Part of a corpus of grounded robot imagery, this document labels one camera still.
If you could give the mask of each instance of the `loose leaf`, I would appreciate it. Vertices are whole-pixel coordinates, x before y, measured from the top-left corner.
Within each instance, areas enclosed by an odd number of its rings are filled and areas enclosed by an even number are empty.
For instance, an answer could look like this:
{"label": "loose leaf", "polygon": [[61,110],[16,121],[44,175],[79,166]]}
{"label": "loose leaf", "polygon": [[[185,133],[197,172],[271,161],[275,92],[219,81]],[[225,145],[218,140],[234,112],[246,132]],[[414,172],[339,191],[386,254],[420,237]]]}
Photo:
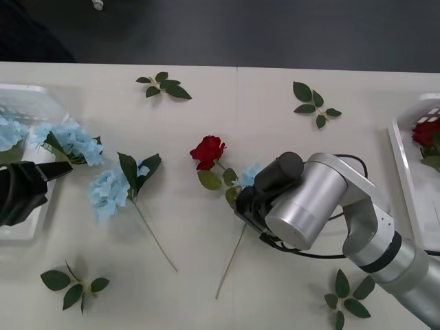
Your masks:
{"label": "loose leaf", "polygon": [[160,89],[158,89],[154,86],[150,86],[149,88],[146,89],[145,97],[150,98],[151,96],[154,96],[157,94],[160,94]]}
{"label": "loose leaf", "polygon": [[162,88],[162,89],[166,89],[166,88],[168,88],[168,87],[170,87],[170,86],[172,86],[172,85],[180,85],[180,82],[179,81],[177,81],[177,80],[172,80],[172,79],[166,79],[166,80],[164,80],[164,81],[162,81],[161,83],[160,83],[160,88]]}
{"label": "loose leaf", "polygon": [[301,82],[294,81],[294,93],[299,101],[310,102],[311,101],[311,90],[309,86]]}
{"label": "loose leaf", "polygon": [[317,91],[313,91],[313,101],[318,108],[322,107],[322,105],[324,104],[324,99],[321,95],[318,94]]}
{"label": "loose leaf", "polygon": [[81,298],[81,314],[84,314],[84,301],[85,301],[85,292],[82,293],[82,298]]}
{"label": "loose leaf", "polygon": [[370,318],[371,315],[369,311],[366,310],[363,304],[361,304],[356,299],[347,299],[344,301],[345,308],[358,318]]}
{"label": "loose leaf", "polygon": [[175,98],[183,98],[184,100],[191,100],[190,94],[186,92],[185,89],[181,88],[179,85],[171,85],[165,89],[166,93],[174,96]]}
{"label": "loose leaf", "polygon": [[228,201],[229,205],[232,205],[237,198],[238,192],[236,188],[229,188],[225,192],[226,200]]}
{"label": "loose leaf", "polygon": [[71,307],[74,303],[76,303],[81,298],[82,294],[83,294],[82,284],[75,284],[73,287],[71,287],[64,296],[63,311]]}
{"label": "loose leaf", "polygon": [[148,79],[147,77],[139,77],[136,80],[137,83],[141,83],[141,84],[151,84],[151,80]]}
{"label": "loose leaf", "polygon": [[316,108],[312,104],[302,104],[298,108],[295,109],[294,112],[296,113],[313,113],[315,112]]}
{"label": "loose leaf", "polygon": [[435,168],[436,170],[440,169],[440,156],[430,156],[422,159],[421,162]]}
{"label": "loose leaf", "polygon": [[93,293],[100,292],[100,291],[102,291],[103,289],[105,289],[106,286],[107,286],[109,283],[110,283],[110,281],[107,280],[106,278],[103,278],[103,277],[97,278],[96,280],[94,280],[94,281],[90,284],[90,290],[91,290]]}
{"label": "loose leaf", "polygon": [[64,259],[64,261],[66,262],[66,266],[67,266],[67,269],[69,270],[69,273],[73,276],[73,278],[75,278],[76,282],[80,282],[81,281],[80,278],[74,274],[74,272],[72,271],[72,269],[70,268],[69,264],[67,263],[67,261],[65,259]]}
{"label": "loose leaf", "polygon": [[434,131],[432,135],[432,140],[434,141],[434,146],[437,151],[440,151],[440,134],[438,134],[437,131]]}
{"label": "loose leaf", "polygon": [[237,179],[237,174],[235,174],[235,171],[232,168],[229,167],[223,172],[223,180],[226,186],[232,187],[234,185],[232,182]]}
{"label": "loose leaf", "polygon": [[40,277],[46,287],[52,291],[62,290],[70,284],[70,277],[59,270],[49,270]]}
{"label": "loose leaf", "polygon": [[335,330],[342,330],[344,324],[345,324],[344,313],[338,311],[338,313],[336,314]]}
{"label": "loose leaf", "polygon": [[365,299],[374,290],[375,285],[376,285],[376,283],[371,278],[371,276],[367,276],[359,284],[359,287],[357,287],[356,291],[353,293],[353,297],[358,300]]}
{"label": "loose leaf", "polygon": [[118,155],[122,172],[124,172],[126,179],[129,181],[130,187],[137,192],[136,180],[138,178],[138,166],[136,165],[136,161],[133,157],[124,155],[123,153],[118,153]]}
{"label": "loose leaf", "polygon": [[318,117],[316,117],[316,126],[321,129],[322,127],[325,126],[325,117],[324,115],[318,115]]}
{"label": "loose leaf", "polygon": [[197,172],[197,175],[199,176],[201,185],[206,189],[218,190],[223,186],[220,178],[210,170],[200,170]]}
{"label": "loose leaf", "polygon": [[336,296],[335,294],[326,294],[324,296],[324,299],[331,309],[336,309],[339,300],[338,296]]}
{"label": "loose leaf", "polygon": [[142,163],[139,164],[138,168],[145,166],[149,168],[150,171],[146,175],[142,175],[137,178],[136,180],[137,194],[139,193],[139,190],[142,188],[144,183],[151,177],[151,175],[154,174],[154,172],[157,170],[161,162],[162,159],[160,158],[159,154],[156,153],[154,156],[144,159]]}
{"label": "loose leaf", "polygon": [[346,298],[350,293],[349,280],[345,276],[344,272],[339,269],[336,275],[335,292],[339,298]]}
{"label": "loose leaf", "polygon": [[327,109],[327,111],[325,111],[325,113],[331,117],[339,117],[342,115],[342,112],[335,110],[333,108]]}
{"label": "loose leaf", "polygon": [[157,75],[156,75],[156,81],[158,82],[158,83],[160,83],[160,82],[162,82],[163,80],[166,80],[166,79],[168,79],[168,72],[159,72]]}

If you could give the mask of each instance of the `silver cylinder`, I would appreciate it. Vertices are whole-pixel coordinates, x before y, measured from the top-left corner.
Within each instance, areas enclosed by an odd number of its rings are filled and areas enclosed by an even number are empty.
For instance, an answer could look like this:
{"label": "silver cylinder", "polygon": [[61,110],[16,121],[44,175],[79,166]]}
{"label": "silver cylinder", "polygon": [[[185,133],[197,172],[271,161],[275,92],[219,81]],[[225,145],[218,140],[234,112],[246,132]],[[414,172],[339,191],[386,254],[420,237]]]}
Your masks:
{"label": "silver cylinder", "polygon": [[440,329],[440,262],[404,239],[389,265],[370,274],[431,329]]}
{"label": "silver cylinder", "polygon": [[301,184],[272,203],[265,220],[289,245],[308,250],[347,191],[345,179],[327,165],[307,162]]}

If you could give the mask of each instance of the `green leaf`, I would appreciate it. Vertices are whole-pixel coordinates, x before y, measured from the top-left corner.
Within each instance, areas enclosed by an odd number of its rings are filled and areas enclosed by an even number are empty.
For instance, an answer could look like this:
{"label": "green leaf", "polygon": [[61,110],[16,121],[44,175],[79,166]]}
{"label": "green leaf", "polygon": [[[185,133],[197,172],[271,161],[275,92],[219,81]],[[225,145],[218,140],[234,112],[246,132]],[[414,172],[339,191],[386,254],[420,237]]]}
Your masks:
{"label": "green leaf", "polygon": [[75,284],[71,287],[64,296],[63,302],[63,311],[71,307],[74,303],[76,303],[83,294],[83,285]]}
{"label": "green leaf", "polygon": [[345,324],[344,313],[338,311],[336,314],[335,330],[342,330]]}
{"label": "green leaf", "polygon": [[358,300],[365,299],[374,290],[375,285],[376,285],[376,283],[371,278],[371,276],[367,276],[359,284],[359,287],[357,287],[356,291],[353,293],[353,297]]}
{"label": "green leaf", "polygon": [[324,299],[331,309],[336,309],[339,300],[338,296],[336,296],[335,294],[326,294],[324,296]]}
{"label": "green leaf", "polygon": [[218,190],[223,186],[220,178],[210,170],[200,170],[197,172],[197,175],[199,176],[201,185],[206,189]]}
{"label": "green leaf", "polygon": [[168,86],[165,91],[175,98],[183,98],[184,100],[192,99],[190,94],[188,94],[186,90],[181,88],[179,85]]}
{"label": "green leaf", "polygon": [[154,86],[150,86],[149,88],[146,89],[145,97],[150,98],[151,96],[154,96],[157,94],[160,94],[160,89],[158,89]]}
{"label": "green leaf", "polygon": [[438,150],[433,146],[421,146],[420,151],[423,158],[427,158],[429,156],[440,156],[440,152],[438,152]]}
{"label": "green leaf", "polygon": [[325,117],[324,115],[318,115],[318,117],[316,117],[316,126],[321,129],[322,127],[325,126]]}
{"label": "green leaf", "polygon": [[435,168],[436,170],[440,169],[440,156],[429,156],[422,159],[421,162]]}
{"label": "green leaf", "polygon": [[157,75],[156,75],[156,81],[158,82],[158,83],[160,83],[160,82],[162,82],[163,80],[166,80],[166,79],[168,79],[168,72],[159,72]]}
{"label": "green leaf", "polygon": [[148,79],[147,77],[139,77],[136,80],[137,83],[141,83],[141,84],[151,84],[151,80]]}
{"label": "green leaf", "polygon": [[62,290],[70,284],[70,277],[59,270],[49,270],[40,277],[46,287],[52,291]]}
{"label": "green leaf", "polygon": [[432,134],[432,141],[434,141],[434,146],[437,151],[440,151],[440,134],[437,131],[434,131]]}
{"label": "green leaf", "polygon": [[84,301],[85,301],[85,292],[82,293],[82,298],[81,298],[81,314],[84,314]]}
{"label": "green leaf", "polygon": [[342,112],[335,110],[333,108],[327,109],[327,111],[325,111],[325,113],[331,117],[339,117],[342,115]]}
{"label": "green leaf", "polygon": [[133,157],[123,153],[118,153],[118,155],[122,172],[124,172],[126,179],[129,181],[130,187],[137,192],[136,181],[138,178],[138,166],[136,165],[136,161],[133,159]]}
{"label": "green leaf", "polygon": [[156,153],[154,156],[151,156],[147,159],[144,159],[142,163],[139,164],[137,168],[141,168],[143,166],[149,168],[149,172],[146,175],[138,177],[136,181],[136,187],[137,187],[137,194],[139,193],[139,190],[142,188],[144,183],[155,173],[155,171],[159,168],[160,163],[162,162],[160,156],[158,153]]}
{"label": "green leaf", "polygon": [[0,151],[0,163],[10,164],[14,162],[20,162],[23,158],[23,142],[18,141],[11,149],[7,151]]}
{"label": "green leaf", "polygon": [[294,110],[296,113],[313,113],[315,112],[316,108],[312,104],[302,104],[298,108]]}
{"label": "green leaf", "polygon": [[335,292],[339,298],[346,298],[350,293],[349,280],[345,276],[344,272],[339,269],[336,275]]}
{"label": "green leaf", "polygon": [[62,153],[64,156],[67,157],[60,142],[58,142],[55,135],[51,131],[49,132],[49,134],[47,134],[47,137],[46,137],[46,140],[44,141],[44,143],[49,144],[52,148],[56,149],[57,151],[59,151],[60,153]]}
{"label": "green leaf", "polygon": [[177,80],[172,80],[172,79],[168,80],[167,79],[167,80],[164,80],[160,83],[160,88],[166,89],[172,85],[180,85],[180,82]]}
{"label": "green leaf", "polygon": [[309,86],[303,84],[302,82],[294,81],[294,93],[299,101],[310,102],[311,101],[311,90]]}
{"label": "green leaf", "polygon": [[315,102],[315,105],[319,108],[322,107],[324,104],[324,99],[317,91],[313,91],[313,101]]}
{"label": "green leaf", "polygon": [[72,277],[75,278],[76,282],[80,282],[81,281],[80,278],[74,274],[69,264],[67,263],[66,259],[64,259],[64,261],[66,262],[67,269],[69,270],[69,273],[72,275]]}
{"label": "green leaf", "polygon": [[107,280],[106,278],[103,277],[97,278],[90,284],[90,290],[93,293],[100,292],[103,289],[105,289],[109,283],[110,281]]}
{"label": "green leaf", "polygon": [[361,304],[356,299],[347,299],[344,301],[344,306],[352,313],[354,316],[357,316],[358,318],[370,318],[371,315],[369,311],[366,310],[363,304]]}
{"label": "green leaf", "polygon": [[235,174],[235,171],[232,168],[229,167],[223,172],[223,180],[226,186],[232,187],[234,185],[232,182],[237,179],[237,174]]}
{"label": "green leaf", "polygon": [[229,205],[232,205],[237,198],[238,192],[236,188],[229,188],[225,192],[226,200],[228,201]]}

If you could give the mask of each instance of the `blue hydrangea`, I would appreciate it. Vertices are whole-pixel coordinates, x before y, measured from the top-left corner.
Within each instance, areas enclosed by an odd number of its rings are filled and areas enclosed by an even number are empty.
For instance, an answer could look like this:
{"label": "blue hydrangea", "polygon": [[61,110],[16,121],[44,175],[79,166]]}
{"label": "blue hydrangea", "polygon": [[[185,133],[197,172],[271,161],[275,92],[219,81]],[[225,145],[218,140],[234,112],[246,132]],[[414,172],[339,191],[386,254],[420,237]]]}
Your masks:
{"label": "blue hydrangea", "polygon": [[[137,170],[137,177],[147,175],[150,169],[143,166]],[[89,199],[95,216],[100,221],[106,221],[115,215],[118,206],[125,206],[129,195],[130,184],[122,172],[119,163],[112,170],[102,172],[89,185]]]}
{"label": "blue hydrangea", "polygon": [[29,128],[0,115],[0,151],[8,151],[29,133]]}
{"label": "blue hydrangea", "polygon": [[84,156],[89,166],[104,163],[101,156],[102,145],[98,144],[74,119],[68,119],[60,125],[42,123],[34,129],[34,143],[42,145],[49,132],[55,135],[66,155]]}
{"label": "blue hydrangea", "polygon": [[252,187],[254,185],[256,175],[259,174],[262,169],[263,168],[261,167],[260,164],[255,164],[251,167],[246,167],[243,169],[241,179],[238,179],[233,182],[234,184],[236,184],[237,186],[241,186],[242,188]]}

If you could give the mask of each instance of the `artificial flower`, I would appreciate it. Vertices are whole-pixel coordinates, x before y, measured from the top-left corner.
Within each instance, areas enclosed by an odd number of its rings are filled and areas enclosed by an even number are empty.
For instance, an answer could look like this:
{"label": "artificial flower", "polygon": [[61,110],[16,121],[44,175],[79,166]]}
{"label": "artificial flower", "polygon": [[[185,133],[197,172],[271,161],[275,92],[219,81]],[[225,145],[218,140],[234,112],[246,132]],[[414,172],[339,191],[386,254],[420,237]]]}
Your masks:
{"label": "artificial flower", "polygon": [[[137,177],[147,175],[149,168],[143,166],[137,170]],[[125,206],[130,189],[130,183],[122,172],[120,163],[112,170],[102,172],[89,185],[89,199],[96,218],[108,220],[115,215],[118,206]]]}
{"label": "artificial flower", "polygon": [[233,181],[237,186],[252,187],[254,185],[255,177],[263,170],[260,164],[255,164],[250,167],[246,167],[243,169],[242,178],[236,181]]}
{"label": "artificial flower", "polygon": [[104,163],[101,156],[103,147],[97,139],[92,138],[74,119],[68,119],[59,125],[42,123],[34,129],[34,143],[42,145],[47,135],[52,132],[69,159],[84,157],[89,166]]}
{"label": "artificial flower", "polygon": [[0,115],[0,151],[10,150],[29,133],[27,126]]}
{"label": "artificial flower", "polygon": [[422,146],[433,146],[434,132],[440,134],[440,119],[434,122],[421,122],[412,130],[412,139]]}
{"label": "artificial flower", "polygon": [[219,160],[223,155],[225,144],[221,143],[220,137],[206,136],[196,149],[190,152],[194,160],[199,160],[197,170],[210,170],[215,165],[215,160]]}

